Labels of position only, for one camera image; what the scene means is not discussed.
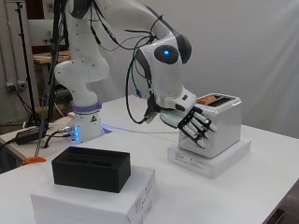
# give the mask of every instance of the power outlet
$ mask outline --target power outlet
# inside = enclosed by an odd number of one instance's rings
[[[11,82],[7,82],[7,91],[12,92],[16,90],[16,85]]]
[[[18,81],[18,90],[24,91],[27,89],[27,82],[26,81]]]

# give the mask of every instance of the white wall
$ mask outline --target white wall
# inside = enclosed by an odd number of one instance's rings
[[[299,137],[299,0],[140,2],[191,40],[188,89],[239,96],[244,124]],[[104,101],[123,95],[127,55],[111,56],[111,79],[93,84]]]

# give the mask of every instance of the label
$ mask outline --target label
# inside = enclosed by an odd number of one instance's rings
[[[201,170],[205,171],[205,174],[208,174],[208,172],[209,172],[208,169],[205,167],[205,165],[201,161],[199,161],[195,158],[184,156],[179,152],[176,152],[175,160],[176,160],[175,162],[178,164],[187,165],[187,166],[192,167],[193,169],[201,169]]]
[[[185,163],[186,165],[189,165],[189,160],[188,158],[185,158],[182,154],[176,152],[176,157],[175,157],[176,161],[180,161],[182,163]]]
[[[97,121],[97,119],[96,119],[95,115],[93,115],[91,122],[96,122],[96,121]]]
[[[193,158],[190,158],[190,166],[205,170],[205,167],[203,167],[203,163]]]
[[[141,208],[142,208],[142,204],[141,204],[142,199],[138,198],[137,201],[135,202],[135,213],[137,214]]]
[[[143,224],[143,217],[140,219],[140,221],[138,222],[138,224]]]
[[[149,183],[148,183],[148,185],[146,187],[147,198],[148,198],[148,196],[150,194],[151,189],[152,189],[152,179],[149,181]]]
[[[147,209],[145,210],[145,212],[144,212],[144,215],[145,216],[147,216],[148,215],[148,213],[150,212],[150,210],[151,210],[151,207],[152,207],[152,205],[151,205],[151,201],[149,202],[149,204],[148,204],[148,207],[147,207]]]

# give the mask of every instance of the floor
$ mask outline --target floor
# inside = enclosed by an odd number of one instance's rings
[[[299,224],[299,180],[282,202],[280,209],[285,211],[279,224]]]

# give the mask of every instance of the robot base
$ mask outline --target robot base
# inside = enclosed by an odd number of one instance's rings
[[[217,178],[250,152],[251,141],[241,139],[220,155],[209,159],[178,146],[168,148],[168,160],[204,177]]]
[[[73,143],[84,143],[104,134],[98,110],[90,114],[75,114],[68,126],[72,129],[68,139]]]

